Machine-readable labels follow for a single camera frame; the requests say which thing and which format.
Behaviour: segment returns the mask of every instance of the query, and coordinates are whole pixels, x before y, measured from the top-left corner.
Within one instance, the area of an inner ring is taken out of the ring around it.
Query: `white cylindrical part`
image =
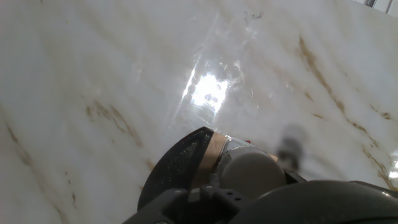
[[[225,154],[217,167],[223,189],[234,189],[248,199],[286,184],[282,168],[255,147],[240,147]]]

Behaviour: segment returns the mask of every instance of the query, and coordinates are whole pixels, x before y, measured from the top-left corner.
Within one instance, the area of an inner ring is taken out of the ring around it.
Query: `white marble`
[[[2,0],[1,223],[121,223],[201,126],[274,152],[297,124],[305,178],[396,190],[397,27],[353,1]]]

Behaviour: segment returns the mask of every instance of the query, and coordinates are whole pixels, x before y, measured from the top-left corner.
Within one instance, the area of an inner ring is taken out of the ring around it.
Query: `brown vein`
[[[387,184],[387,186],[393,190],[398,192],[398,188],[394,186],[394,184],[392,184],[391,180],[388,178],[388,171],[386,169],[386,167],[383,164],[380,164],[369,152],[368,150],[366,150],[366,147],[364,145],[362,145],[362,151],[363,153],[365,153],[366,157],[368,157],[371,160],[371,163],[375,166],[378,166],[379,170],[377,171],[377,173],[379,174],[379,176],[385,181],[385,183]]]

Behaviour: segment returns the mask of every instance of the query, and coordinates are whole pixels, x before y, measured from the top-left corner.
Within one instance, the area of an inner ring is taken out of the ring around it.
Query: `beige tape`
[[[220,153],[223,150],[225,141],[225,136],[218,133],[213,134],[210,139],[210,143],[207,146],[205,155],[200,162],[195,178],[193,179],[191,189],[209,183],[210,174],[214,171],[216,163],[220,157]]]

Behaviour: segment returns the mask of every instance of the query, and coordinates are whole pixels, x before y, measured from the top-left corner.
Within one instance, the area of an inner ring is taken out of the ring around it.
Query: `marble countertop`
[[[0,220],[121,223],[201,126],[398,187],[398,20],[354,1],[0,1]]]

